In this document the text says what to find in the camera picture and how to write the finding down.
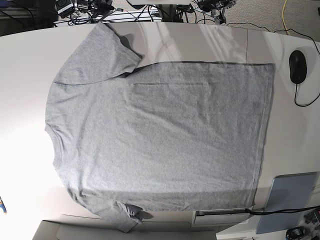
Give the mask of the blue orange pen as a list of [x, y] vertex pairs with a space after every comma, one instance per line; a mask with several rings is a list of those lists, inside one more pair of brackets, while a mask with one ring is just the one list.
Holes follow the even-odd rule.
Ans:
[[7, 214], [6, 207], [5, 207], [4, 202], [2, 201], [1, 198], [0, 198], [0, 208], [2, 209], [4, 214]]

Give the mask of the black device bottom right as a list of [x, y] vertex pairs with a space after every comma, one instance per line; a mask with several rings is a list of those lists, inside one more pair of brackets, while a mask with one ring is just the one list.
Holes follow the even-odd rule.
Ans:
[[303, 226], [290, 228], [286, 231], [286, 240], [301, 240], [306, 235], [307, 230]]

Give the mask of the black computer mouse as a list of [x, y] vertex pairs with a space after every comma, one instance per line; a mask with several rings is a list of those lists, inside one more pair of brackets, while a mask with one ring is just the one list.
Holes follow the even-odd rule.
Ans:
[[307, 62], [305, 55], [300, 50], [294, 50], [289, 56], [289, 75], [292, 83], [299, 85], [307, 77]]

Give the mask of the grey laptop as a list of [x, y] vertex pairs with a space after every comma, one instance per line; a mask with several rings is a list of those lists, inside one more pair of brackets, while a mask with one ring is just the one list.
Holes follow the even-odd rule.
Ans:
[[[316, 172], [279, 175], [274, 178], [264, 210], [275, 212], [305, 208], [317, 179]], [[260, 218], [256, 234], [267, 234], [294, 228], [301, 213], [273, 213]]]

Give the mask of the black power adapter box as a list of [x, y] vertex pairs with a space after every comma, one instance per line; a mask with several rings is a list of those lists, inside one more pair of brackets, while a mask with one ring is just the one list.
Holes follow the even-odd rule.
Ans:
[[75, 12], [74, 0], [56, 0], [55, 7], [61, 18], [66, 18]]

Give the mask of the grey T-shirt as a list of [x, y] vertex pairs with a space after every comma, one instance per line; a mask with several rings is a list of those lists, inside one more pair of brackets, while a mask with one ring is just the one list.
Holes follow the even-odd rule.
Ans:
[[274, 65], [141, 59], [99, 23], [54, 78], [45, 130], [70, 197], [125, 233], [143, 211], [250, 208]]

